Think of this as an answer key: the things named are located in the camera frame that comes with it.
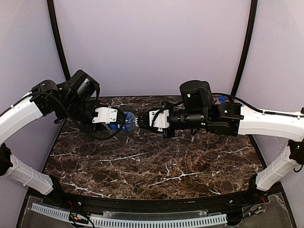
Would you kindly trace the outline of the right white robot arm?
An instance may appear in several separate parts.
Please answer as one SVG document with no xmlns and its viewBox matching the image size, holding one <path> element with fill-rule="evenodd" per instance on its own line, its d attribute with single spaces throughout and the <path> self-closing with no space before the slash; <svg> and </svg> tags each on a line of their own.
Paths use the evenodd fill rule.
<svg viewBox="0 0 304 228">
<path fill-rule="evenodd" d="M 136 125 L 164 138 L 176 130 L 205 129 L 218 135 L 266 135 L 288 139 L 283 152 L 263 171 L 250 179 L 250 191 L 268 191 L 288 172 L 304 163 L 304 112 L 257 109 L 245 101 L 224 95 L 218 103 L 207 81 L 191 80 L 180 86 L 183 109 L 164 102 L 159 110 L 137 114 Z"/>
</svg>

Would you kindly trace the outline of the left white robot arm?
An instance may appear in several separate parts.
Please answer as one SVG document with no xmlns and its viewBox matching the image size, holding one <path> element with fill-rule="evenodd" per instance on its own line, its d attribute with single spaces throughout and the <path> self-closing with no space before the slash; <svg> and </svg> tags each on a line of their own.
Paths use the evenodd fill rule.
<svg viewBox="0 0 304 228">
<path fill-rule="evenodd" d="M 105 141 L 116 136 L 123 128 L 126 117 L 118 108 L 102 106 L 98 99 L 100 85 L 89 74 L 78 70 L 67 81 L 56 84 L 44 80 L 34 86 L 15 104 L 0 115 L 0 174 L 38 191 L 50 195 L 61 191 L 55 177 L 45 175 L 18 159 L 5 142 L 25 126 L 54 113 L 57 123 L 72 120 L 87 136 Z"/>
</svg>

